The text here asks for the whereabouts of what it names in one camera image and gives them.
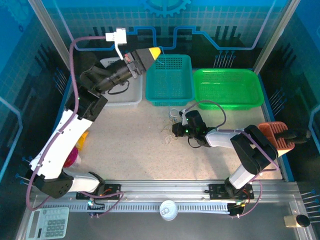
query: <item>plastic basket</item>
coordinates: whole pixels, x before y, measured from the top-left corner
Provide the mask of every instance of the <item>plastic basket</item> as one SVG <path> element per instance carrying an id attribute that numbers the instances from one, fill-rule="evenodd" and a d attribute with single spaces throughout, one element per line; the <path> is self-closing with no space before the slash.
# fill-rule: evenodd
<path id="1" fill-rule="evenodd" d="M 193 74 L 195 100 L 211 100 L 227 110 L 248 110 L 264 102 L 258 76 L 248 69 L 199 69 Z M 203 110 L 219 109 L 200 103 Z"/>
<path id="2" fill-rule="evenodd" d="M 110 57 L 101 59 L 100 62 L 104 67 L 109 66 L 110 64 L 119 60 L 119 57 Z M 117 94 L 110 95 L 105 93 L 103 96 L 108 99 L 108 102 L 104 106 L 105 108 L 136 108 L 142 100 L 142 85 L 143 77 L 139 76 L 137 79 L 133 77 L 129 78 L 130 86 L 127 91 Z M 126 84 L 124 86 L 117 85 L 111 92 L 119 92 L 126 89 Z"/>
<path id="3" fill-rule="evenodd" d="M 195 98 L 188 55 L 160 55 L 146 73 L 145 98 L 154 106 L 185 106 Z"/>

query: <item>beige table surface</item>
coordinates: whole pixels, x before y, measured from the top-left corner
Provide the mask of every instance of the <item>beige table surface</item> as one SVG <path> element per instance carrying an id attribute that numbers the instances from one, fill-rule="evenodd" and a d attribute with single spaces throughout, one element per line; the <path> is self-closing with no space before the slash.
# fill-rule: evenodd
<path id="1" fill-rule="evenodd" d="M 224 180 L 237 169 L 240 160 L 233 149 L 194 149 L 188 145 L 187 137 L 162 144 L 161 130 L 169 119 L 169 110 L 169 107 L 153 106 L 144 97 L 137 108 L 104 109 L 89 128 L 77 170 L 93 171 L 106 180 Z M 199 110 L 208 127 L 223 121 L 219 110 L 197 107 L 194 110 Z M 226 114 L 227 122 L 221 129 L 264 122 L 260 107 L 248 111 L 227 110 Z M 260 178 L 282 179 L 282 176 L 277 171 L 264 173 Z"/>

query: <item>white robotic arm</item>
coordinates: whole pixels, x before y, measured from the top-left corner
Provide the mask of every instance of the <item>white robotic arm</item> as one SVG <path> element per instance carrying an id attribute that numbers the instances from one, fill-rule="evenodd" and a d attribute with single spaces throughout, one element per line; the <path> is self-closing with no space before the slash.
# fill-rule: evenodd
<path id="1" fill-rule="evenodd" d="M 244 129 L 220 130 L 207 127 L 197 110 L 180 112 L 182 122 L 172 126 L 176 137 L 188 137 L 197 141 L 199 146 L 224 147 L 234 149 L 241 161 L 237 170 L 225 180 L 225 189 L 230 198 L 246 187 L 257 174 L 278 157 L 276 148 L 255 126 Z"/>
<path id="2" fill-rule="evenodd" d="M 34 185 L 53 198 L 60 198 L 68 192 L 94 192 L 99 195 L 104 190 L 105 181 L 94 172 L 75 173 L 63 169 L 63 165 L 81 135 L 96 120 L 107 99 L 102 95 L 118 84 L 124 84 L 129 78 L 135 79 L 144 74 L 160 55 L 158 47 L 137 49 L 126 53 L 123 60 L 118 60 L 107 68 L 100 62 L 93 62 L 92 67 L 80 75 L 77 86 L 79 107 L 72 121 L 63 132 L 61 126 L 74 114 L 75 100 L 70 98 L 62 118 L 41 152 L 31 161 L 27 175 L 34 175 Z M 50 144 L 42 163 L 41 156 Z"/>

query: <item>calculator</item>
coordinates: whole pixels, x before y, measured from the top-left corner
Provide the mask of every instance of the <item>calculator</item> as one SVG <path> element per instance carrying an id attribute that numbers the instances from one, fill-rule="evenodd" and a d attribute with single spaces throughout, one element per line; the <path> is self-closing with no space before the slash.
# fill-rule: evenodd
<path id="1" fill-rule="evenodd" d="M 68 207 L 40 208 L 31 213 L 27 240 L 62 239 L 66 236 Z"/>

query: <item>black mounting bracket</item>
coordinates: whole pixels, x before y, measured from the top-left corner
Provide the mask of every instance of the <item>black mounting bracket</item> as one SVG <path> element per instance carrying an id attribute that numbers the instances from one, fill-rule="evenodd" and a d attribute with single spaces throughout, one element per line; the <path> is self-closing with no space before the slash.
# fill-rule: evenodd
<path id="1" fill-rule="evenodd" d="M 205 190 L 206 194 L 210 195 L 210 200 L 246 200 L 248 196 L 250 199 L 255 199 L 254 191 L 251 184 L 246 184 L 243 189 L 239 190 L 238 194 L 234 195 L 234 198 L 231 198 L 228 194 L 225 184 L 209 184 L 209 190 Z"/>
<path id="2" fill-rule="evenodd" d="M 105 184 L 103 192 L 105 195 L 115 194 L 115 193 L 121 192 L 121 185 L 120 184 Z M 99 198 L 99 200 L 119 200 L 119 198 L 120 198 L 120 194 L 115 195 L 115 196 L 110 196 L 110 197 Z M 89 200 L 90 197 L 83 195 L 80 192 L 77 192 L 75 195 L 75 199 Z"/>

